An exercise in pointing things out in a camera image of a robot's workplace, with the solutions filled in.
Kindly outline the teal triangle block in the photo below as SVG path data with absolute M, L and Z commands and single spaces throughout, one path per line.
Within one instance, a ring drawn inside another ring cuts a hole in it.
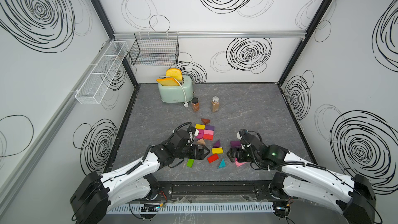
M 225 168 L 225 167 L 226 167 L 226 162 L 224 159 L 222 159 L 218 168 L 221 169 L 221 168 Z

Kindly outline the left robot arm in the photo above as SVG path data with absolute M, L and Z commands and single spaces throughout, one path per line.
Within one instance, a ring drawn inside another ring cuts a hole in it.
M 128 165 L 104 174 L 86 175 L 70 198 L 71 219 L 78 224 L 97 224 L 115 207 L 133 200 L 153 200 L 159 192 L 154 172 L 169 167 L 175 159 L 204 160 L 210 149 L 197 145 L 194 127 L 175 130 L 165 141 L 148 146 L 144 155 Z

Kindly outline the purple triangle block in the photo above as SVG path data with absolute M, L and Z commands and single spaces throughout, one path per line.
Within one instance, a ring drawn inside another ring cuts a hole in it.
M 220 147 L 221 147 L 220 140 L 217 140 L 217 141 L 213 144 L 212 147 L 213 147 L 213 148 L 220 148 Z

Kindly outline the light pink block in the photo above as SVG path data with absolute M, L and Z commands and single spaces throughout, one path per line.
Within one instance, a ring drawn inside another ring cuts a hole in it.
M 206 134 L 206 135 L 214 135 L 214 131 L 213 130 L 204 130 L 204 134 Z
M 244 165 L 244 164 L 246 164 L 246 162 L 238 162 L 238 161 L 235 161 L 235 165 L 236 165 L 237 167 L 240 167 L 240 166 L 242 166 L 242 165 Z

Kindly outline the red block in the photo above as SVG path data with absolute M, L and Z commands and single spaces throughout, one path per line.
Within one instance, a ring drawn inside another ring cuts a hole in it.
M 219 156 L 218 156 L 218 154 L 215 153 L 215 154 L 211 155 L 210 157 L 208 157 L 207 161 L 209 163 L 213 163 L 213 162 L 217 161 L 218 159 L 219 159 Z
M 203 139 L 204 139 L 204 140 L 210 140 L 210 141 L 212 141 L 213 138 L 214 138 L 214 136 L 211 135 L 211 134 L 204 134 L 204 135 L 203 135 Z

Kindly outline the tan triangle block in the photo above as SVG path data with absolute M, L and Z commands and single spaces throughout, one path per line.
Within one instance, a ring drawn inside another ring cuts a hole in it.
M 205 146 L 206 143 L 205 143 L 204 139 L 200 139 L 200 140 L 197 141 L 197 145 L 203 145 L 203 146 Z

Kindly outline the brown triangle block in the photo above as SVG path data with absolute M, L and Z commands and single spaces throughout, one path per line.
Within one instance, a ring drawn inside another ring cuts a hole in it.
M 208 125 L 208 124 L 210 124 L 210 119 L 202 118 L 202 119 L 201 119 L 201 122 L 202 122 L 204 125 Z

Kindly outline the green block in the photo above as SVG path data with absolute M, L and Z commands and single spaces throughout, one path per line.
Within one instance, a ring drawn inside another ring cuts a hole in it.
M 194 164 L 194 160 L 193 159 L 188 159 L 188 162 L 187 162 L 186 166 L 191 168 L 191 167 L 193 167 L 193 164 Z

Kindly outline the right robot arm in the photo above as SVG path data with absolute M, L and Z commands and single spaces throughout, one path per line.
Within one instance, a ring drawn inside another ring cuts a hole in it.
M 265 145 L 253 131 L 239 130 L 237 138 L 239 146 L 232 146 L 227 157 L 249 162 L 256 170 L 273 171 L 267 191 L 274 199 L 309 200 L 337 211 L 350 224 L 376 222 L 376 195 L 366 177 L 333 172 L 279 145 Z

